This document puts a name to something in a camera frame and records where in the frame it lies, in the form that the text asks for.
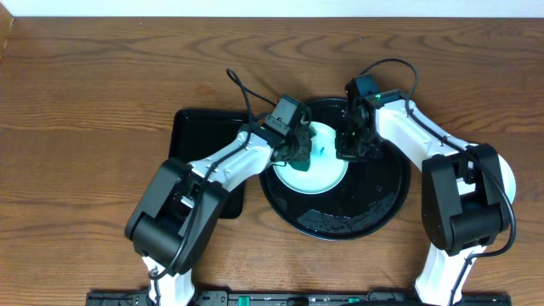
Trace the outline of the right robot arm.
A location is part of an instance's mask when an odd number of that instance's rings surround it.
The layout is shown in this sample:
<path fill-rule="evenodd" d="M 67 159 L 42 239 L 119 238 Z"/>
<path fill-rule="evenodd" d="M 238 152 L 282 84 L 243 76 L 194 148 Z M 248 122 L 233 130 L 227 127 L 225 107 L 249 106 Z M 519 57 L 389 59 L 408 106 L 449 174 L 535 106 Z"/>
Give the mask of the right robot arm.
<path fill-rule="evenodd" d="M 347 124 L 337 135 L 342 159 L 374 156 L 384 142 L 422 175 L 422 224 L 431 242 L 414 287 L 427 305 L 454 305 L 479 258 L 509 251 L 517 235 L 513 170 L 490 144 L 458 139 L 399 90 L 347 88 Z"/>

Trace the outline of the green scrubbing sponge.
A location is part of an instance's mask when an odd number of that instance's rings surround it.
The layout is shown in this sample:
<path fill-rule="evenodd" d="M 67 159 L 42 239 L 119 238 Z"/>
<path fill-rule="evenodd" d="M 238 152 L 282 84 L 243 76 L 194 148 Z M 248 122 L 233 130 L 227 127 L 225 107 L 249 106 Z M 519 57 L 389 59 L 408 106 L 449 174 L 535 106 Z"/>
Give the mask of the green scrubbing sponge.
<path fill-rule="evenodd" d="M 291 153 L 288 164 L 295 170 L 307 172 L 311 161 L 312 138 L 315 131 L 310 126 L 298 128 L 291 136 Z"/>

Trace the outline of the light blue plate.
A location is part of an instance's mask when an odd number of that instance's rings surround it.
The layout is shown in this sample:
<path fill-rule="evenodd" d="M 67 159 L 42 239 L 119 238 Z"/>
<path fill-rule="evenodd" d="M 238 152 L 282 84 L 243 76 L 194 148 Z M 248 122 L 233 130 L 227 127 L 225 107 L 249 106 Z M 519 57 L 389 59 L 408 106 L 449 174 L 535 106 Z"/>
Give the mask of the light blue plate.
<path fill-rule="evenodd" d="M 321 122 L 311 122 L 309 169 L 297 170 L 293 166 L 273 166 L 278 179 L 288 188 L 306 195 L 324 193 L 340 183 L 349 163 L 337 158 L 336 131 Z"/>
<path fill-rule="evenodd" d="M 499 163 L 501 167 L 501 176 L 502 176 L 502 181 L 504 184 L 505 193 L 510 203 L 513 204 L 515 195 L 516 195 L 516 189 L 517 189 L 513 170 L 511 169 L 507 161 L 501 155 L 499 155 L 498 158 L 499 158 Z"/>

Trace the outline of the light blue plate top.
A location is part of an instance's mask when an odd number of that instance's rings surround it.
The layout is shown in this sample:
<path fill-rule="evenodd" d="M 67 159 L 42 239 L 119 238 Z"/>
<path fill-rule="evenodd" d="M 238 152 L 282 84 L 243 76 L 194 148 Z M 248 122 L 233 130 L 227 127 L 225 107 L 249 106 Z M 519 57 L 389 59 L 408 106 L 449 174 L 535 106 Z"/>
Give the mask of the light blue plate top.
<path fill-rule="evenodd" d="M 337 158 L 336 131 L 321 122 L 311 122 L 309 169 L 297 170 L 293 166 L 273 166 L 278 179 L 288 188 L 306 195 L 324 193 L 340 183 L 349 163 Z"/>

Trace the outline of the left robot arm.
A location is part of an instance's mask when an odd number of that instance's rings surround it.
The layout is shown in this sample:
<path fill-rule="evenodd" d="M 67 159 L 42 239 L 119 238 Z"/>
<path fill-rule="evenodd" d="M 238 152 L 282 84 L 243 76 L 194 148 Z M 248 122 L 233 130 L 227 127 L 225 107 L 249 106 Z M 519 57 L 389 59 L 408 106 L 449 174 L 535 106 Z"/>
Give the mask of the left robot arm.
<path fill-rule="evenodd" d="M 165 160 L 127 221 L 124 235 L 144 260 L 153 305 L 187 305 L 196 294 L 191 270 L 211 238 L 232 190 L 271 162 L 309 165 L 309 124 L 247 124 L 234 140 L 199 161 Z"/>

